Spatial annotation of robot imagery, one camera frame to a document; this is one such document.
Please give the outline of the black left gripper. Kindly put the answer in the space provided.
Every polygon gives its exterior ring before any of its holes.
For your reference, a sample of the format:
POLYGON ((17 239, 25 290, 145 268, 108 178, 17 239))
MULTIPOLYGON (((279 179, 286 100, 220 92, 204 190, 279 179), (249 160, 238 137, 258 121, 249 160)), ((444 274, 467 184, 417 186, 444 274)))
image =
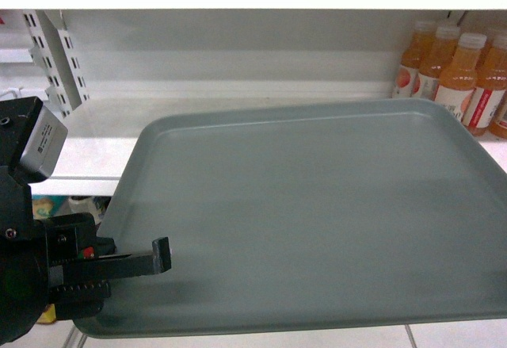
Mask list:
POLYGON ((34 218, 32 184, 18 166, 43 105, 37 97, 1 103, 2 342, 26 335, 50 305, 58 320, 95 316, 111 295, 109 280, 172 266, 168 237, 154 240, 148 252, 104 256, 114 242, 97 237, 89 213, 34 218))

